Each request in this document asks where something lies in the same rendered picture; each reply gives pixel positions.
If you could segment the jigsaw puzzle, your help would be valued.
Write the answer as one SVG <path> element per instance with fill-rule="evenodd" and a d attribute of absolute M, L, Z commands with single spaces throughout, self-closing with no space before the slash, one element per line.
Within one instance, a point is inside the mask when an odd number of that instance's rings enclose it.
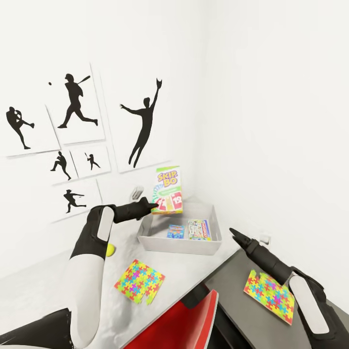
<path fill-rule="evenodd" d="M 146 305 L 154 300 L 165 276 L 160 272 L 148 267 L 138 260 L 130 265 L 124 275 L 113 286 L 133 302 L 142 303 L 143 294 L 146 293 Z"/>
<path fill-rule="evenodd" d="M 252 270 L 244 292 L 292 325 L 295 298 L 289 287 L 281 286 L 265 272 L 260 273 L 260 279 L 255 275 L 255 271 Z"/>

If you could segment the board game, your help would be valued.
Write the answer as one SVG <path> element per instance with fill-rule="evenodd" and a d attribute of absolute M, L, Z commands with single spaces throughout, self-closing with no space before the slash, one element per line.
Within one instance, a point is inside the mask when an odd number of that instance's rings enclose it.
<path fill-rule="evenodd" d="M 170 225 L 168 230 L 167 238 L 179 238 L 183 239 L 184 226 Z"/>
<path fill-rule="evenodd" d="M 153 215 L 183 213 L 181 166 L 157 167 L 153 199 Z"/>
<path fill-rule="evenodd" d="M 211 241 L 206 220 L 188 220 L 189 239 Z"/>

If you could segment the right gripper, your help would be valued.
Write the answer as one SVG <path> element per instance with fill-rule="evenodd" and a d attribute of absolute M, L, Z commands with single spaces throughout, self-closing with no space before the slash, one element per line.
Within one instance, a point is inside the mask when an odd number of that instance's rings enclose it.
<path fill-rule="evenodd" d="M 266 248 L 259 245 L 259 241 L 256 239 L 249 238 L 234 228 L 229 228 L 229 230 L 233 233 L 233 239 L 247 253 L 248 258 L 269 275 L 275 264 L 277 264 L 280 259 L 269 252 Z"/>

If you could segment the tennis ball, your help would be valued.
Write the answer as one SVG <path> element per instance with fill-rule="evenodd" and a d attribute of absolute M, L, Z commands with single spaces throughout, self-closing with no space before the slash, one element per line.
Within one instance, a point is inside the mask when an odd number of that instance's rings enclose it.
<path fill-rule="evenodd" d="M 107 251 L 106 251 L 106 256 L 109 257 L 114 253 L 115 247 L 113 244 L 108 243 Z"/>

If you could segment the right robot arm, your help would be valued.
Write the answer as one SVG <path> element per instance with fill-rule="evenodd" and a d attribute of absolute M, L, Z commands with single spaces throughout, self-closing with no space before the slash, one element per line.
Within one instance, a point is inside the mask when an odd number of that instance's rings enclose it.
<path fill-rule="evenodd" d="M 291 276 L 289 289 L 297 303 L 297 311 L 311 349 L 349 349 L 349 332 L 333 306 L 326 304 L 327 295 L 321 283 L 295 266 L 287 266 L 269 252 L 271 236 L 261 235 L 259 242 L 234 228 L 229 230 L 233 233 L 233 239 L 247 253 L 248 258 L 281 286 L 293 271 L 297 274 Z"/>

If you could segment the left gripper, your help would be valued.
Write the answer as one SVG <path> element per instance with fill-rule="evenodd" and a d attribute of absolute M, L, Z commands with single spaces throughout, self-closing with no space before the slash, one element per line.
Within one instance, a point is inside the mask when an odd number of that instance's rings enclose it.
<path fill-rule="evenodd" d="M 148 202 L 146 197 L 142 197 L 139 202 L 125 204 L 128 209 L 128 221 L 136 219 L 141 220 L 144 216 L 151 213 L 151 209 L 158 207 L 158 203 Z"/>

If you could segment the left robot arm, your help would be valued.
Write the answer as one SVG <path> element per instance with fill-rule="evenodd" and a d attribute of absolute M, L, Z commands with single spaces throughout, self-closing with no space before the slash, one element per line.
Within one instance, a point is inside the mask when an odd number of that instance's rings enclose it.
<path fill-rule="evenodd" d="M 70 260 L 37 321 L 0 335 L 0 349 L 84 349 L 100 324 L 103 271 L 112 223 L 141 220 L 158 207 L 139 197 L 137 186 L 129 203 L 96 206 L 87 214 Z"/>

